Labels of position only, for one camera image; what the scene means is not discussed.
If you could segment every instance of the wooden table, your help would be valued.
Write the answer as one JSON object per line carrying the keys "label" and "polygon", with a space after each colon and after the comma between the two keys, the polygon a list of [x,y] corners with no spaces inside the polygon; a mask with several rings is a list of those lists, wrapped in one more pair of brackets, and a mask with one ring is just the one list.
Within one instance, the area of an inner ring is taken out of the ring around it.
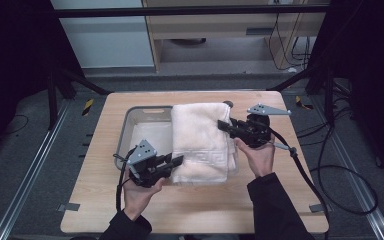
{"label": "wooden table", "polygon": [[[225,100],[234,103],[231,117],[241,120],[245,120],[248,115],[246,109],[257,103],[286,110],[281,94],[269,91],[110,94],[70,198],[70,203],[80,204],[80,208],[78,211],[65,212],[61,230],[66,233],[103,232],[116,213],[115,192],[120,171],[112,155],[117,151],[124,117],[130,108]],[[289,116],[270,116],[270,119],[271,127],[290,146],[297,148],[302,165],[308,173]],[[288,151],[276,150],[274,170],[307,230],[312,233],[327,231],[328,223],[324,214],[311,213],[309,209],[309,205],[320,202],[303,180]],[[153,233],[253,233],[252,203],[246,188],[252,179],[254,175],[246,157],[239,151],[239,172],[226,183],[212,186],[164,186],[152,198],[143,216],[151,222]]]}

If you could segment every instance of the gray floor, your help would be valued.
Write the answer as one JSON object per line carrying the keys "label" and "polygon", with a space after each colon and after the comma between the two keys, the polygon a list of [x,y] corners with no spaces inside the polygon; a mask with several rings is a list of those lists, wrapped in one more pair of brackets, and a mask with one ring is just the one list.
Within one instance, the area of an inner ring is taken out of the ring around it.
{"label": "gray floor", "polygon": [[[262,39],[207,39],[207,42],[201,45],[167,41],[164,47],[158,73],[127,74],[122,78],[90,80],[113,91],[264,90],[283,82],[293,74],[288,70],[278,70],[274,66]],[[292,70],[300,71],[300,64],[300,61],[297,61],[297,66]],[[287,108],[293,112],[291,120],[298,136],[307,133],[306,129],[324,123],[323,110],[319,106],[323,93],[305,96],[305,83],[306,81],[302,80],[282,92]],[[72,237],[61,232],[59,225],[63,213],[56,209],[69,200],[91,134],[105,103],[105,96],[91,92],[81,85],[74,85],[78,91],[74,100],[62,100],[59,97],[59,106],[68,106],[67,115],[23,208],[17,215],[9,238]],[[308,110],[297,106],[297,95],[302,96],[304,103],[317,108]],[[91,98],[94,99],[91,111],[87,116],[82,116],[85,102]],[[348,103],[339,101],[336,111],[345,107],[348,107]],[[0,221],[47,133],[49,120],[46,92],[42,91],[22,100],[18,105],[17,114],[20,116],[14,117],[8,126],[8,132],[15,132],[3,135],[0,142]],[[381,236],[384,231],[376,229],[376,224],[384,227],[384,168],[376,166],[375,156],[361,132],[359,123],[350,118],[351,115],[352,111],[345,111],[336,120],[334,134],[329,138],[321,158],[322,165],[344,166],[347,159],[350,160],[351,167],[363,175],[376,191],[379,207],[370,215],[356,215],[328,201],[333,208],[330,214],[330,239],[384,239],[384,236]],[[310,168],[317,166],[322,150],[321,143],[312,143],[322,141],[326,134],[327,127],[311,136],[300,138],[303,157]],[[348,208],[361,211],[361,205],[367,201],[358,197],[364,192],[359,188],[361,184],[358,180],[355,181],[351,175],[335,169],[323,170],[321,176],[323,185],[333,199]],[[320,188],[316,172],[312,177]]]}

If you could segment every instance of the black cable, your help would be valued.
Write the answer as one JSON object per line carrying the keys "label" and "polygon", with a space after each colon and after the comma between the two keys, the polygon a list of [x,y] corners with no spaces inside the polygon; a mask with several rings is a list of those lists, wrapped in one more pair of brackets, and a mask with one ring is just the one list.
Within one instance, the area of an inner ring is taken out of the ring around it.
{"label": "black cable", "polygon": [[303,79],[304,77],[311,76],[316,72],[318,68],[323,68],[331,64],[331,59],[329,58],[330,55],[336,50],[335,47],[337,45],[337,42],[340,41],[340,37],[343,35],[343,33],[347,30],[347,27],[349,23],[354,19],[355,15],[357,15],[358,10],[362,6],[364,0],[361,0],[357,7],[354,9],[354,11],[351,13],[351,16],[347,19],[345,24],[342,25],[342,27],[337,31],[337,34],[332,38],[332,40],[328,43],[328,45],[324,48],[322,53],[320,54],[317,61],[314,62],[310,67],[306,68],[304,71],[301,71],[297,73],[296,75],[292,76],[288,80],[274,86],[271,88],[267,88],[266,91],[278,91],[281,92],[285,88],[291,86],[295,82]]}
{"label": "black cable", "polygon": [[9,134],[19,132],[21,129],[25,128],[27,126],[27,124],[29,123],[29,118],[26,115],[17,114],[17,115],[15,115],[15,117],[23,117],[26,119],[26,122],[23,124],[23,126],[19,127],[18,129],[10,131],[10,132],[4,132],[4,134],[9,135]]}
{"label": "black cable", "polygon": [[[348,107],[345,107],[343,109],[341,109],[340,111],[338,111],[336,114],[335,114],[335,120],[338,119],[338,116],[343,113],[344,111],[347,111],[349,110]],[[349,212],[349,213],[353,213],[353,214],[357,214],[357,215],[366,215],[366,214],[370,214],[372,213],[373,211],[376,210],[379,202],[378,202],[378,196],[376,194],[376,191],[371,187],[371,185],[369,184],[369,182],[364,179],[363,176],[361,176],[360,174],[358,174],[357,172],[351,170],[351,169],[348,169],[346,167],[342,167],[342,166],[336,166],[336,165],[325,165],[325,166],[322,166],[321,165],[321,160],[322,160],[322,156],[323,156],[323,153],[324,153],[324,149],[326,147],[326,143],[327,143],[327,140],[328,138],[332,135],[333,133],[333,130],[334,130],[334,127],[329,127],[329,130],[328,130],[328,133],[326,134],[326,137],[325,139],[322,141],[323,145],[321,147],[321,150],[320,150],[320,155],[319,155],[319,159],[318,159],[318,163],[317,163],[317,167],[310,170],[310,172],[312,171],[315,171],[317,170],[317,177],[318,177],[318,183],[320,185],[320,188],[322,190],[322,192],[325,194],[325,196],[333,203],[335,204],[337,207],[339,207],[340,209],[346,211],[346,212]],[[335,201],[329,194],[328,192],[326,191],[324,185],[323,185],[323,182],[322,182],[322,178],[321,178],[321,169],[323,168],[339,168],[339,169],[343,169],[343,170],[346,170],[348,172],[351,172],[352,174],[355,174],[356,176],[358,176],[365,184],[366,186],[368,187],[368,189],[370,190],[372,196],[373,196],[373,199],[374,199],[374,205],[371,209],[367,210],[367,211],[356,211],[356,210],[352,210],[350,208],[347,208],[347,207],[344,207],[343,205],[339,204],[337,201]]]}
{"label": "black cable", "polygon": [[318,127],[316,130],[313,130],[313,131],[311,131],[309,133],[306,133],[304,135],[301,135],[301,136],[297,136],[297,138],[308,137],[308,136],[310,136],[312,134],[315,134],[316,132],[318,132],[318,131],[322,130],[324,127],[326,127],[326,125],[327,124],[325,123],[325,124],[321,125],[320,127]]}
{"label": "black cable", "polygon": [[343,167],[343,166],[338,166],[338,165],[323,165],[323,166],[320,166],[320,167],[316,167],[316,168],[313,168],[310,170],[310,172],[313,172],[313,171],[319,171],[321,169],[324,169],[324,168],[338,168],[338,169],[342,169],[342,170],[345,170],[345,171],[348,171],[354,175],[356,175],[358,178],[360,178],[364,184],[366,184],[366,186],[368,187],[368,189],[370,190],[372,196],[373,196],[373,199],[374,199],[374,204],[373,204],[373,207],[367,211],[355,211],[355,210],[352,210],[350,208],[347,208],[347,207],[344,207],[343,205],[339,204],[338,202],[336,202],[335,200],[333,200],[333,198],[327,194],[327,191],[325,190],[324,188],[324,185],[322,184],[321,181],[319,181],[320,183],[320,188],[322,189],[323,193],[326,195],[326,197],[333,203],[335,204],[337,207],[339,207],[340,209],[346,211],[346,212],[349,212],[349,213],[353,213],[353,214],[356,214],[356,215],[366,215],[366,214],[370,214],[372,212],[374,212],[376,210],[376,208],[378,207],[379,205],[379,200],[378,200],[378,196],[377,196],[377,193],[376,191],[372,188],[372,186],[370,185],[370,183],[359,173],[349,169],[349,168],[346,168],[346,167]]}
{"label": "black cable", "polygon": [[313,128],[316,128],[316,127],[322,126],[322,125],[325,125],[325,126],[326,126],[326,123],[321,123],[321,124],[318,124],[318,125],[315,125],[315,126],[312,126],[312,127],[309,127],[309,128],[305,128],[305,129],[302,129],[302,130],[296,131],[296,133],[305,132],[305,131],[308,131],[308,130],[310,130],[310,129],[313,129]]}
{"label": "black cable", "polygon": [[123,162],[123,165],[120,171],[120,178],[118,179],[117,191],[115,193],[115,208],[117,209],[117,212],[121,212],[121,192],[123,189],[123,185],[125,183],[125,182],[123,183],[123,178],[124,178],[124,171],[126,170],[127,159],[124,159],[118,154],[114,154],[113,157],[118,158]]}
{"label": "black cable", "polygon": [[280,45],[282,46],[283,57],[285,58],[286,62],[288,62],[288,64],[291,65],[291,66],[289,66],[288,68],[279,68],[279,67],[276,65],[276,63],[275,63],[275,64],[274,64],[275,67],[277,68],[277,70],[287,70],[287,69],[289,69],[289,68],[291,68],[291,67],[297,67],[297,66],[299,66],[299,64],[293,64],[293,63],[289,62],[288,58],[286,57],[285,47],[283,46],[283,41],[282,41],[282,38],[280,37],[280,31],[279,31],[279,13],[276,14],[276,21],[275,21],[275,23],[274,23],[273,30],[272,30],[272,32],[271,32],[271,34],[270,34],[269,41],[268,41],[268,42],[269,42],[269,52],[270,52],[270,54],[271,54],[271,56],[272,56],[272,59],[273,59],[273,60],[275,59],[275,57],[274,57],[274,55],[273,55],[273,52],[271,51],[271,39],[272,39],[273,33],[275,32],[275,29],[277,29],[277,35],[279,36],[279,42],[280,42]]}
{"label": "black cable", "polygon": [[301,61],[301,67],[302,69],[306,69],[308,65],[308,61],[310,60],[310,37],[306,37],[306,44],[305,44],[305,50],[304,53],[294,53],[294,50],[296,48],[296,44],[298,42],[299,37],[295,38],[294,44],[292,45],[291,55],[292,58],[298,61]]}
{"label": "black cable", "polygon": [[316,145],[316,144],[320,144],[320,143],[323,143],[323,140],[318,141],[318,142],[313,142],[313,143],[303,143],[303,144],[300,144],[300,146],[305,147],[305,146],[311,146],[311,145]]}

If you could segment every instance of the stainless steel tray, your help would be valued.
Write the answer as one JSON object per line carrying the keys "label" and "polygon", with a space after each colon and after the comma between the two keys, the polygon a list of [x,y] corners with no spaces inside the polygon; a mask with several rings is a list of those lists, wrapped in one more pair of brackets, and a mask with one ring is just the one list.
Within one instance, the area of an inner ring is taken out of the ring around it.
{"label": "stainless steel tray", "polygon": [[[173,128],[171,106],[137,106],[129,109],[124,119],[117,148],[117,154],[126,157],[130,149],[146,139],[156,150],[157,155],[173,151]],[[121,170],[123,163],[114,159]]]}

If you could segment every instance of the white towel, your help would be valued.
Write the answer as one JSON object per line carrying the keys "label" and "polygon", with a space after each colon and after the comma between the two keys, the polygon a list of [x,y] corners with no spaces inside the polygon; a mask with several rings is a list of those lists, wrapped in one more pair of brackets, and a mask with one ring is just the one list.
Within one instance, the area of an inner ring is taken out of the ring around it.
{"label": "white towel", "polygon": [[173,184],[222,183],[237,172],[236,146],[217,121],[230,122],[230,107],[224,103],[174,105],[173,157],[183,155],[183,164],[173,170]]}

